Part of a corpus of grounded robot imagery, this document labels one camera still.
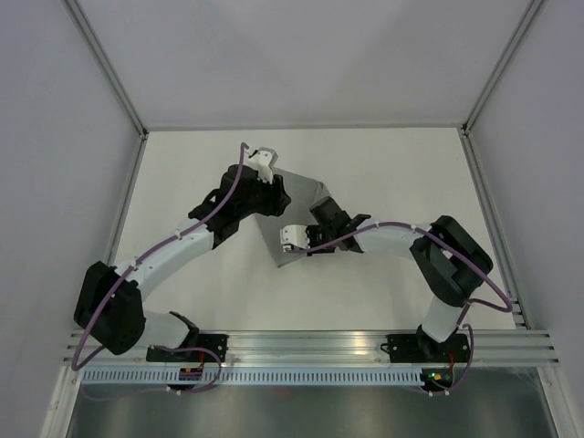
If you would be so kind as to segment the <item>grey cloth napkin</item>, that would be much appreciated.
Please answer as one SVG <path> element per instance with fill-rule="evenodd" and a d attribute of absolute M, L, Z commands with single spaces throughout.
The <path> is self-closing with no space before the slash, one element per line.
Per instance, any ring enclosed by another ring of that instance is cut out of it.
<path fill-rule="evenodd" d="M 286 254 L 280 244 L 279 232 L 286 225 L 312 225 L 316 220 L 309 209 L 321 199 L 330 196 L 327 186 L 319 181 L 296 173 L 275 169 L 284 180 L 284 188 L 291 203 L 281 216 L 255 215 L 259 231 L 264 239 L 268 253 L 277 268 L 294 263 L 299 255 Z"/>

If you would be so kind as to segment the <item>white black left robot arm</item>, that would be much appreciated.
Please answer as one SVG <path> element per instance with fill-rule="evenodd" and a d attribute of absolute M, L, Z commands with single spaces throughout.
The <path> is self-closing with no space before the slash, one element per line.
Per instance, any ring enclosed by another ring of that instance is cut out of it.
<path fill-rule="evenodd" d="M 115 266 L 97 262 L 88 268 L 74 312 L 82 338 L 96 340 L 114 355 L 144 342 L 167 347 L 177 360 L 193 359 L 198 328 L 176 311 L 145 310 L 144 300 L 186 264 L 234 235 L 248 216 L 280 216 L 290 202 L 282 175 L 265 182 L 257 170 L 230 166 L 219 187 L 160 243 Z"/>

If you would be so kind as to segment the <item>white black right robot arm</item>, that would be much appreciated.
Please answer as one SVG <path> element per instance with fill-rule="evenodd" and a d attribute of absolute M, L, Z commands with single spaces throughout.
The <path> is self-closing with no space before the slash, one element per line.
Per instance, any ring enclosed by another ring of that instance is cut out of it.
<path fill-rule="evenodd" d="M 387 253 L 411 259 L 419 268 L 433 299 L 418 327 L 416 348 L 427 360 L 438 360 L 450 348 L 458 319 L 484 280 L 469 267 L 489 274 L 493 261 L 487 252 L 451 216 L 421 224 L 420 233 L 409 225 L 381 225 L 368 214 L 351 218 L 330 196 L 310 207 L 316 220 L 307 227 L 308 247 L 322 253 Z"/>

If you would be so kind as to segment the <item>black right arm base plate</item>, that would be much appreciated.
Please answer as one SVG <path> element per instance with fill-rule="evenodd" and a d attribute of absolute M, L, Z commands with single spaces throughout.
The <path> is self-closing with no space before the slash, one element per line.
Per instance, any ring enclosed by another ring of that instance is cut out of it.
<path fill-rule="evenodd" d="M 454 334 L 444 343 L 423 339 L 415 334 L 388 334 L 380 344 L 391 363 L 398 364 L 450 364 L 466 363 L 471 347 L 465 334 Z"/>

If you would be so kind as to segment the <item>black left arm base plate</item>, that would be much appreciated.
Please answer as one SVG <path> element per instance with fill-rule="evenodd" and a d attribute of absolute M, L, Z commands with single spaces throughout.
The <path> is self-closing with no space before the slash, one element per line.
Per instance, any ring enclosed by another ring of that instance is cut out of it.
<path fill-rule="evenodd" d="M 228 351 L 229 336 L 224 333 L 203 333 L 196 339 L 186 340 L 178 349 L 159 348 L 152 346 L 146 354 L 147 362 L 179 363 L 179 362 L 215 362 L 217 357 L 225 361 Z"/>

